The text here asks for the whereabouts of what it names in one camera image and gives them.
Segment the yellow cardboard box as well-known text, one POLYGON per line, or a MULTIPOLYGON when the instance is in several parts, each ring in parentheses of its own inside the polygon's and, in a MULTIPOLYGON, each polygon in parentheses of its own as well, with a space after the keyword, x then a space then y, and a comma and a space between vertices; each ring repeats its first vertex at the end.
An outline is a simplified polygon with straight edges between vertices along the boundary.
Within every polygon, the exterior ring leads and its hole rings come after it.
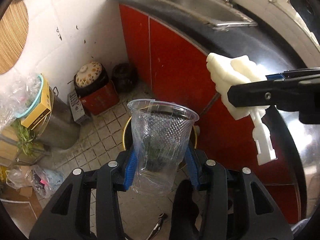
POLYGON ((50 87, 47 79, 40 74, 40 91, 37 94, 35 103, 31 104, 31 109, 27 115, 20 118, 22 126, 33 130, 51 111, 50 87))

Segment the red box under pot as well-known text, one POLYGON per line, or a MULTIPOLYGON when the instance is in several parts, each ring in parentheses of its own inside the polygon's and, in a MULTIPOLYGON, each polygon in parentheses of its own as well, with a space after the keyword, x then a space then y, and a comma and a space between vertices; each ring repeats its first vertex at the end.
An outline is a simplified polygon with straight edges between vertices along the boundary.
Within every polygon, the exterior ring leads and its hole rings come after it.
POLYGON ((119 95, 116 92, 114 84, 110 81, 104 87, 89 94, 88 96, 79 98, 80 102, 86 110, 93 115, 99 115, 109 108, 115 106, 119 101, 119 95))

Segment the steel stock pot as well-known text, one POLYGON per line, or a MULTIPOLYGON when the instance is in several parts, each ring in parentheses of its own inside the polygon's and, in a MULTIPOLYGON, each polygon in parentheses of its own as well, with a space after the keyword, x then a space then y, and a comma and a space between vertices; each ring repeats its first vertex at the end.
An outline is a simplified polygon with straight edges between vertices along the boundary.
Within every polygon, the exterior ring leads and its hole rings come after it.
POLYGON ((73 120, 70 107, 50 88, 52 111, 35 127, 35 141, 67 150, 79 139, 80 125, 73 120))

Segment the red cabinet door right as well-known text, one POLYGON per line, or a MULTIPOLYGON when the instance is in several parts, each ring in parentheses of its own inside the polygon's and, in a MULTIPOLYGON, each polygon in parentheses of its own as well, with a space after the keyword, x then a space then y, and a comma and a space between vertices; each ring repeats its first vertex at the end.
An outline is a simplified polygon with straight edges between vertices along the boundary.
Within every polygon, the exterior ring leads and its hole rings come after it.
MULTIPOLYGON (((149 22, 152 91, 156 98, 201 113, 215 95, 215 84, 206 67, 206 55, 165 25, 149 22)), ((234 120, 221 100, 200 116, 197 148, 226 168, 249 167, 271 191, 289 223, 300 219, 300 201, 281 152, 277 159, 258 165, 252 138, 253 122, 234 120)))

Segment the round bamboo mat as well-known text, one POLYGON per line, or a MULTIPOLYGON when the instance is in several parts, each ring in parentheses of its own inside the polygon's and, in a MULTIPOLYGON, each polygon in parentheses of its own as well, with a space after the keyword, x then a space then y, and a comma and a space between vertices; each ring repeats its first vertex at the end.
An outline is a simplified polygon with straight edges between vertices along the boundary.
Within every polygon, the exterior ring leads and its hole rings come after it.
POLYGON ((13 1, 1 19, 1 74, 11 70, 24 49, 29 30, 28 10, 23 1, 13 1))

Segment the red cabinet door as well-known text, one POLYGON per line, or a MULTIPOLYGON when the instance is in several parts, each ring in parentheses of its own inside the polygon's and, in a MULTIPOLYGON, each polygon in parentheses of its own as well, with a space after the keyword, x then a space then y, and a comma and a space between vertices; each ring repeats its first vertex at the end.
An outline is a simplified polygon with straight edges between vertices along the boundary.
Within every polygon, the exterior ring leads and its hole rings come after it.
MULTIPOLYGON (((201 113, 215 95, 215 84, 206 67, 206 55, 165 25, 149 22, 152 91, 156 98, 201 113)), ((197 148, 226 168, 249 167, 271 191, 289 223, 300 219, 300 201, 281 152, 277 159, 258 165, 252 138, 253 122, 234 120, 221 100, 200 116, 197 148)))
POLYGON ((149 17, 124 4, 119 5, 119 10, 129 63, 136 67, 139 79, 151 88, 149 17))

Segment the floral ceramic pot lid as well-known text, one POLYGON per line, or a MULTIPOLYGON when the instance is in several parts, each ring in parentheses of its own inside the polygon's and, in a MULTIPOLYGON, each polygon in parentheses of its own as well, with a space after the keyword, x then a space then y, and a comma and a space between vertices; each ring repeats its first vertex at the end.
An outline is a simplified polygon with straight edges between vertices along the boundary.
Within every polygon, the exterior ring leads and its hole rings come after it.
POLYGON ((84 88, 91 85, 101 74, 102 65, 99 62, 90 62, 80 68, 75 76, 75 84, 84 88))

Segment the green leafy vegetables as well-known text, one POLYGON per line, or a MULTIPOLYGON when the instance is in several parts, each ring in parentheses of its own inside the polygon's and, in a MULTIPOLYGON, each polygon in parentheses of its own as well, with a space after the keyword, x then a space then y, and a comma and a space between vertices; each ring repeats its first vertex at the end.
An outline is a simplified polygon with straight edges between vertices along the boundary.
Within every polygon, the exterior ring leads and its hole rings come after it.
POLYGON ((16 119, 11 126, 14 128, 16 136, 18 138, 17 146, 18 148, 27 156, 32 156, 33 154, 33 140, 34 133, 24 127, 19 119, 16 119))

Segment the white foam packing piece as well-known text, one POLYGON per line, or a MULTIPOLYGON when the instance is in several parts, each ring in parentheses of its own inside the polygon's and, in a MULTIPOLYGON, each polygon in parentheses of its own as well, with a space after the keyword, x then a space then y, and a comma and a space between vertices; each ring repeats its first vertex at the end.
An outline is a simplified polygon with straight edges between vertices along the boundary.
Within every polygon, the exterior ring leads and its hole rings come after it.
POLYGON ((252 137, 257 147, 257 162, 264 165, 276 160, 270 131, 262 122, 268 105, 254 97, 258 85, 264 85, 267 77, 261 67, 247 55, 229 58, 209 53, 206 59, 215 89, 222 103, 235 120, 250 116, 254 125, 252 137))

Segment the red cabinet door left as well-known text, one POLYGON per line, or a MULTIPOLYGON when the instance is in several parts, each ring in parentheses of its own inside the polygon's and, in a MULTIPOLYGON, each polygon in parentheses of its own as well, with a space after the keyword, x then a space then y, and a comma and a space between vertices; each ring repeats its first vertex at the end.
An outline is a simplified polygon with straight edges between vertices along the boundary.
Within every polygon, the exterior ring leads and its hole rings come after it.
POLYGON ((124 4, 119 5, 119 10, 129 63, 136 67, 139 79, 151 88, 149 17, 124 4))

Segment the clear plastic bag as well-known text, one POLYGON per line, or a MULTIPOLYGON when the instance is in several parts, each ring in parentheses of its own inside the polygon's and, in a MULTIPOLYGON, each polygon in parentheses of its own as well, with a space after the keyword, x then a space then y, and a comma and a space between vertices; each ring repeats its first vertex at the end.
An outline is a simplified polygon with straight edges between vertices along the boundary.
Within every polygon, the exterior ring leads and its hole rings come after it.
POLYGON ((31 85, 38 74, 14 76, 1 88, 1 131, 10 126, 17 118, 16 113, 27 109, 26 103, 31 96, 31 85))

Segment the plastic bag on floor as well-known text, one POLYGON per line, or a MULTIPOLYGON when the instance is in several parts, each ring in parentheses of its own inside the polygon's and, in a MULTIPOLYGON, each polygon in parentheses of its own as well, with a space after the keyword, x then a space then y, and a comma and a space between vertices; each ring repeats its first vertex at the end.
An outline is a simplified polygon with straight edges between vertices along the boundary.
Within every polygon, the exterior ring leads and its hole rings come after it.
POLYGON ((64 175, 39 165, 14 166, 7 170, 6 184, 13 189, 32 187, 43 198, 51 197, 64 182, 64 175))

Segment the clear plastic cup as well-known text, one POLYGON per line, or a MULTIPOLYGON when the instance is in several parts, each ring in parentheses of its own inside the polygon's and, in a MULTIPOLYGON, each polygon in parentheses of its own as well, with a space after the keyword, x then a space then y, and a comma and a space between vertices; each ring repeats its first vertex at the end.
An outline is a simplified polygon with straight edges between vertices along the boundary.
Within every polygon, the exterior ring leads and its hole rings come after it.
POLYGON ((132 190, 165 196, 172 189, 199 115, 187 107, 155 99, 136 99, 127 106, 137 158, 132 190))

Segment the dark clay jar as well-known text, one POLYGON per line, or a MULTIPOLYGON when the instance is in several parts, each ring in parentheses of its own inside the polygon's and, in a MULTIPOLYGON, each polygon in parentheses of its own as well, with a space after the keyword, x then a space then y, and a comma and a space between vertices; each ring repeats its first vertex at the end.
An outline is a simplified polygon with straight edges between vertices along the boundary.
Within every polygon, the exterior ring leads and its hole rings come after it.
POLYGON ((121 63, 112 69, 111 80, 117 93, 129 93, 138 84, 137 69, 129 63, 121 63))

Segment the grey perforated box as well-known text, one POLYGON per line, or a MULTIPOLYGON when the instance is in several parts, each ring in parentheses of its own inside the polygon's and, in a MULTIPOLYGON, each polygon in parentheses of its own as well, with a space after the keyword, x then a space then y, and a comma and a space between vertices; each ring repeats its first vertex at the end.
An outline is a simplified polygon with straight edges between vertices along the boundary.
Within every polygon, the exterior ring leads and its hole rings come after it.
POLYGON ((90 119, 89 113, 84 109, 76 91, 72 91, 68 94, 68 103, 71 108, 73 119, 77 124, 82 125, 90 119))

